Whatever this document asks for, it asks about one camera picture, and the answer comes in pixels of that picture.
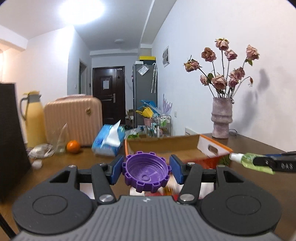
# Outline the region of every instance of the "white bottle cap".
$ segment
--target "white bottle cap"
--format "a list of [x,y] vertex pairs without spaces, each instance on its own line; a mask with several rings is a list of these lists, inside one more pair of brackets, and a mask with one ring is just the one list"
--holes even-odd
[[243,157],[243,154],[242,153],[230,153],[229,155],[229,159],[232,160],[232,161],[236,161],[238,163],[242,163],[242,157]]

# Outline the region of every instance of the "round ceiling fixture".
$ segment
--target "round ceiling fixture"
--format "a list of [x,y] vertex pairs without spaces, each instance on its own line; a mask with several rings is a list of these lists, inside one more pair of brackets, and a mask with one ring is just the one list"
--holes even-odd
[[114,41],[114,43],[122,44],[122,43],[124,43],[124,40],[123,39],[117,39],[117,40]]
[[73,25],[90,23],[104,12],[104,5],[98,0],[66,0],[60,8],[65,22]]

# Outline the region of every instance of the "orange fruit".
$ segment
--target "orange fruit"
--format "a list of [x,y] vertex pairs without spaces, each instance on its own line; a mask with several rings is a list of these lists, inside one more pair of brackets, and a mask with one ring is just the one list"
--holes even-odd
[[69,141],[68,144],[67,144],[67,152],[70,152],[70,153],[78,153],[80,151],[80,144],[78,141]]

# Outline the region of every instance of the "bouquet of dried flowers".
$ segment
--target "bouquet of dried flowers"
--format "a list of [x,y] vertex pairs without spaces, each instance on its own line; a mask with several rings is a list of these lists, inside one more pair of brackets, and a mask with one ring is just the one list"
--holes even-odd
[[[214,60],[217,59],[216,54],[214,51],[212,51],[210,48],[205,48],[204,52],[202,52],[201,57],[205,59],[206,62],[212,62],[213,70],[212,72],[214,74],[209,73],[205,74],[201,70],[200,64],[192,59],[188,60],[187,63],[184,63],[185,69],[187,72],[191,72],[194,70],[200,70],[203,75],[200,76],[200,81],[204,86],[212,85],[217,92],[217,96],[219,98],[233,98],[236,94],[237,90],[239,89],[240,85],[246,80],[249,79],[250,83],[249,86],[253,85],[253,79],[251,76],[245,77],[245,71],[244,71],[244,65],[245,63],[248,63],[249,65],[253,66],[253,60],[259,59],[259,53],[257,52],[257,49],[252,47],[251,45],[248,45],[246,54],[247,57],[244,60],[244,63],[242,67],[239,67],[237,69],[234,69],[229,73],[229,65],[230,61],[237,58],[237,54],[233,50],[229,50],[229,41],[225,38],[222,39],[216,39],[216,47],[221,51],[222,54],[222,68],[223,68],[223,74],[216,73],[215,71],[215,65]],[[225,75],[225,68],[224,68],[224,55],[226,56],[228,60],[228,67],[227,67],[227,74]]]

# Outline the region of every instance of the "doorway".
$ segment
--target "doorway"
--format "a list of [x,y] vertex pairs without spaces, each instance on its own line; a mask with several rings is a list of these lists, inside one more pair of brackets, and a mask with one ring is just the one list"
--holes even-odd
[[103,124],[126,123],[125,67],[93,68],[93,96],[102,102]]
[[79,64],[79,94],[87,95],[87,66],[80,62]]

